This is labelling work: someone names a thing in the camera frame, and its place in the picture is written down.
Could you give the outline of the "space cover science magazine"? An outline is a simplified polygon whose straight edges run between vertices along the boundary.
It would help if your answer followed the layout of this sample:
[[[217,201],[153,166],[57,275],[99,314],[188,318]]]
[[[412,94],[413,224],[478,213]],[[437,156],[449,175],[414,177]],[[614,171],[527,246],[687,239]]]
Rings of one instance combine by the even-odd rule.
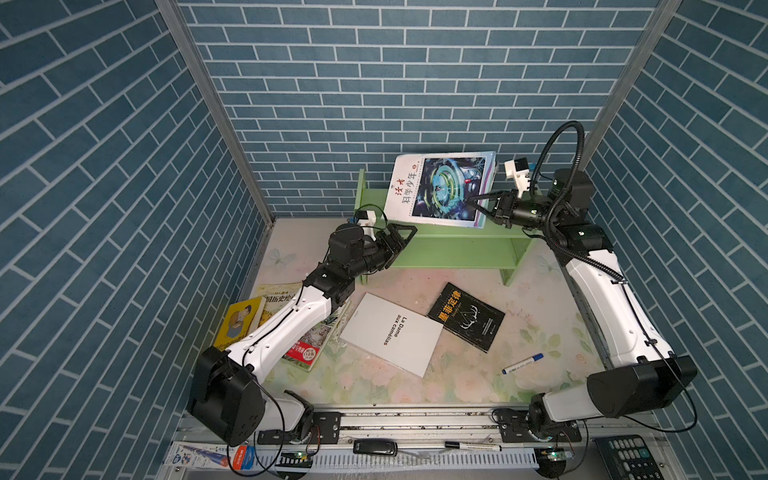
[[[397,222],[482,229],[471,198],[491,191],[496,153],[403,154],[395,159],[384,214]]]

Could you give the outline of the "white La Dame book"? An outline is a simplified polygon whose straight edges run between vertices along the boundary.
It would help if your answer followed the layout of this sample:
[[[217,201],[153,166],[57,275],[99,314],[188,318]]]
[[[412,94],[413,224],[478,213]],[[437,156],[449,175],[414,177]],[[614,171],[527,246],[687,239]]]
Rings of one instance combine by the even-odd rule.
[[[423,378],[442,331],[436,321],[366,293],[340,339]]]

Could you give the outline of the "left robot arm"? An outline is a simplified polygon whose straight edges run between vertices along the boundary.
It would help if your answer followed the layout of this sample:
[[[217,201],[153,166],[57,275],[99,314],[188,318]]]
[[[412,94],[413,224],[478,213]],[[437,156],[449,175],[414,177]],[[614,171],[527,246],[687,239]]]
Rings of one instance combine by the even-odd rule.
[[[358,277],[388,269],[417,231],[392,223],[370,236],[360,225],[340,225],[329,237],[324,260],[285,306],[242,340],[200,354],[188,412],[229,447],[261,431],[285,443],[305,440],[313,405],[293,392],[270,394],[266,377],[302,336],[348,300]]]

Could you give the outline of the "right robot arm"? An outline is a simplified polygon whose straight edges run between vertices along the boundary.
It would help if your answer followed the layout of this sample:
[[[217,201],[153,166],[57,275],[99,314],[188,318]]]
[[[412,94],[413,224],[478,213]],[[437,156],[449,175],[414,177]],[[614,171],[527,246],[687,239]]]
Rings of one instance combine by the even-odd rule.
[[[560,169],[546,195],[510,190],[469,201],[488,220],[534,229],[545,240],[604,366],[582,385],[536,395],[529,406],[534,431],[665,408],[697,375],[693,360],[676,354],[653,326],[607,234],[588,220],[594,193],[585,172]]]

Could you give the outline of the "green wooden shelf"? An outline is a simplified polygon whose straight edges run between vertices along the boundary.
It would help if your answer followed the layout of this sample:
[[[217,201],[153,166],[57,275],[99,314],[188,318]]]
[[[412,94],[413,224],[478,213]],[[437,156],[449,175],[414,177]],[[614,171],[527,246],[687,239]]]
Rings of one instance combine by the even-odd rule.
[[[384,209],[390,182],[374,182],[373,173],[361,169],[358,175],[357,191],[353,210],[373,204]],[[520,227],[507,229],[492,222],[484,228],[468,228],[433,224],[413,224],[411,221],[395,220],[386,213],[388,222],[415,225],[417,232],[409,245],[394,261],[393,268],[417,269],[491,269],[499,270],[502,283],[510,285],[514,271],[532,245],[530,238]]]

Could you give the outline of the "black book yellow title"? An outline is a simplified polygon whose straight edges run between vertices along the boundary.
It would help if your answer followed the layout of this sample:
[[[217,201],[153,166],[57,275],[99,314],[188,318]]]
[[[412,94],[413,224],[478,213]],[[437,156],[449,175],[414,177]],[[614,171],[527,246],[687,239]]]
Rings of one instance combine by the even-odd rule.
[[[447,283],[427,317],[480,351],[487,353],[505,317],[501,310]]]

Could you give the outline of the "yellow cartoon history book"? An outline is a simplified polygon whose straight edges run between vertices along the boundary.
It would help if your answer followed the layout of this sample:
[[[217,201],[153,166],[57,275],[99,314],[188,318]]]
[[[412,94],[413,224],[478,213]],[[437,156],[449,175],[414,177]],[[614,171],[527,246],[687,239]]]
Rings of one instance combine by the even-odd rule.
[[[300,282],[287,284],[264,284],[256,288],[256,296],[264,300],[264,308],[260,316],[258,326],[261,327],[275,313],[288,304],[298,293],[302,284]]]

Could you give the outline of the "green nature encyclopedia book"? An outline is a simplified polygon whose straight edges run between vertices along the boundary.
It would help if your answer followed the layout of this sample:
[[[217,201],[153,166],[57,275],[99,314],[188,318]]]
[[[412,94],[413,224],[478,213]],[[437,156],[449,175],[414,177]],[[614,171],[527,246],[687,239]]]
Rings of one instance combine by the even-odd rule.
[[[337,337],[341,321],[347,317],[351,303],[345,302],[328,318],[307,331],[284,355],[283,360],[303,372],[310,372],[330,340]]]

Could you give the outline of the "blue white marker pen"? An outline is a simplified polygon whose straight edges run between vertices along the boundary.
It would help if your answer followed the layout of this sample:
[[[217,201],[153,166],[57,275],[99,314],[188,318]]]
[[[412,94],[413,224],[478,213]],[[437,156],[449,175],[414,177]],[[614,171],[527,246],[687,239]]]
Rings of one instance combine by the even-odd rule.
[[[534,354],[532,356],[529,356],[529,357],[525,358],[524,360],[521,360],[519,362],[516,362],[516,363],[513,363],[511,365],[508,365],[508,366],[504,367],[502,369],[502,374],[503,375],[511,374],[511,373],[513,373],[513,372],[523,368],[523,367],[529,366],[531,364],[534,364],[534,363],[542,360],[543,357],[544,357],[544,355],[542,353],[537,353],[537,354]]]

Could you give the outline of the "black remote device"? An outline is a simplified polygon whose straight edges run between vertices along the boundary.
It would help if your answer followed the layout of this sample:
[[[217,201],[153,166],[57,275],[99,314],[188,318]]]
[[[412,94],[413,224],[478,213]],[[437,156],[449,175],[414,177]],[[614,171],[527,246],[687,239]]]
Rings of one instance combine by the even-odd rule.
[[[353,453],[356,455],[394,457],[398,454],[398,445],[389,439],[356,439],[353,442]]]

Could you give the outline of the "red blue pen package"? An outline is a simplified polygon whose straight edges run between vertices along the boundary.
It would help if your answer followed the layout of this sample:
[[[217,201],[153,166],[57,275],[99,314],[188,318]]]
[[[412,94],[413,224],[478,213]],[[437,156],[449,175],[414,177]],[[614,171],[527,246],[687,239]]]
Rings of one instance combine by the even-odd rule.
[[[252,446],[227,447],[220,444],[174,442],[163,464],[191,469],[228,469],[253,471],[257,466]]]

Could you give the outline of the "black calculator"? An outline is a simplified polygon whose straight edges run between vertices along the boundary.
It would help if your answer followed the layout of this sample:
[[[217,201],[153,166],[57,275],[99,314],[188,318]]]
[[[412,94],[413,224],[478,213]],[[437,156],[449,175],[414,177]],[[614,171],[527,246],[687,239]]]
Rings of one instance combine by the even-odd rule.
[[[611,479],[663,479],[659,464],[639,435],[600,437],[594,444]]]

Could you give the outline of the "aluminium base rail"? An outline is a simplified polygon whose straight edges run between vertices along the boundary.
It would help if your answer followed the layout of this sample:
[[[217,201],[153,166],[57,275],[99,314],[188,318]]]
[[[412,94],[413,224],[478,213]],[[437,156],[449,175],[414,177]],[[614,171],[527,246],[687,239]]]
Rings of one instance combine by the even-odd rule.
[[[309,440],[290,444],[258,432],[242,445],[255,450],[253,471],[191,469],[161,464],[161,479],[611,479],[594,441],[639,435],[659,464],[663,479],[685,474],[659,433],[625,420],[572,421],[551,434],[534,436],[515,406],[320,407]],[[389,439],[394,457],[356,455],[356,439]],[[501,451],[445,449],[446,441],[500,445]],[[183,419],[174,442],[225,443],[194,418]]]

